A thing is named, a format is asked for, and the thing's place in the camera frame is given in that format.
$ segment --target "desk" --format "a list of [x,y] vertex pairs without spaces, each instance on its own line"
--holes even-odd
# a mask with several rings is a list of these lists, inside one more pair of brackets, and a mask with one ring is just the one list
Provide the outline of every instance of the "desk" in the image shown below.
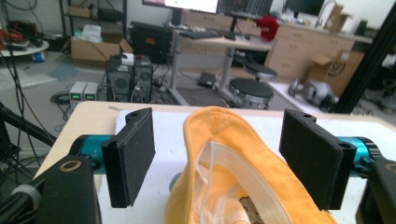
[[[185,118],[200,107],[178,105],[141,105],[110,102],[84,102],[78,104],[64,130],[59,135],[48,157],[37,174],[51,167],[65,156],[81,134],[112,134],[122,109],[134,111],[152,107],[156,155],[151,164],[134,207],[114,209],[110,206],[106,178],[97,175],[98,199],[103,222],[156,223],[164,221],[164,207],[169,196],[169,183],[182,171],[187,161],[183,136]],[[283,112],[233,109],[254,127],[259,136],[277,155],[282,128]],[[317,123],[335,136],[365,136],[374,141],[382,154],[396,161],[394,139],[396,128],[381,119],[348,115],[317,114]],[[366,181],[349,178],[346,196],[340,211],[332,211],[340,223],[355,223],[355,214],[361,201]]]
[[[49,46],[50,46],[49,42],[43,41],[43,45],[40,48],[28,47],[26,50],[14,50],[14,51],[12,51],[12,54],[14,56],[22,56],[22,55],[34,54],[34,53],[38,53],[38,52],[46,50]],[[8,49],[2,49],[1,53],[3,54],[3,57],[9,57],[10,56]]]
[[180,67],[199,67],[205,69],[219,68],[218,65],[213,65],[213,62],[220,63],[222,61],[223,73],[221,75],[219,83],[217,83],[215,86],[223,97],[227,99],[233,99],[233,95],[226,88],[226,82],[228,75],[230,74],[234,50],[251,49],[267,51],[271,50],[275,44],[275,41],[266,42],[259,37],[251,37],[249,40],[246,40],[241,36],[237,36],[235,41],[226,39],[224,37],[189,39],[192,45],[224,47],[227,49],[225,59],[224,56],[212,58],[212,56],[208,57],[208,55],[206,54],[182,53],[182,38],[184,37],[179,35],[179,31],[174,32],[176,37],[176,45],[174,51],[174,60],[172,64],[171,86],[169,88],[169,91],[181,105],[188,105],[188,103],[177,91],[177,73]]

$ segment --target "red object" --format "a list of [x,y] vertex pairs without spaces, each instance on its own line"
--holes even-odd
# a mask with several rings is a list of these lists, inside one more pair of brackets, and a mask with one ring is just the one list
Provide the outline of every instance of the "red object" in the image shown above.
[[14,42],[26,41],[21,33],[15,30],[0,30],[0,40],[11,40]]
[[275,38],[279,24],[276,19],[271,16],[264,16],[256,21],[258,27],[262,29],[262,38],[271,41]]

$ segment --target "white plastic bag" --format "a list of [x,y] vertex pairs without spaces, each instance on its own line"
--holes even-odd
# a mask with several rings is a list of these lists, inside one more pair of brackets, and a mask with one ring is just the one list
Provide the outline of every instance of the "white plastic bag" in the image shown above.
[[91,42],[102,42],[101,38],[102,28],[97,25],[84,25],[84,29],[82,30],[81,39],[87,40]]

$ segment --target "cardboard box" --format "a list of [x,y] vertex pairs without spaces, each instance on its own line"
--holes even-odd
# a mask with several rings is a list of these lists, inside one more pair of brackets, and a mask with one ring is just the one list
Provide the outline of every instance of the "cardboard box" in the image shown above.
[[350,15],[342,13],[343,8],[344,6],[342,5],[336,5],[332,8],[332,12],[324,24],[324,29],[329,30],[332,33],[341,32],[347,18],[350,17]]
[[102,34],[103,43],[93,43],[72,38],[72,59],[75,64],[86,66],[106,66],[111,55],[122,52],[133,53],[128,42],[119,34]]
[[78,16],[78,17],[90,18],[91,17],[91,11],[87,7],[69,6],[69,15],[70,16]]
[[340,50],[333,59],[324,54],[312,58],[314,62],[306,81],[314,79],[329,83],[335,96],[341,96],[349,80],[355,74],[364,53],[355,50]]

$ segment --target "computer monitor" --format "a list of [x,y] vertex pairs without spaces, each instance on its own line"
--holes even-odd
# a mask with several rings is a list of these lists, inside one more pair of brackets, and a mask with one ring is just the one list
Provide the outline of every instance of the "computer monitor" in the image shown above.
[[172,24],[179,25],[181,9],[216,13],[218,0],[142,0],[143,5],[172,8]]
[[287,0],[285,8],[289,8],[294,11],[294,18],[297,19],[300,12],[318,16],[323,3],[324,0]]
[[219,0],[218,13],[237,18],[257,19],[270,15],[273,0]]

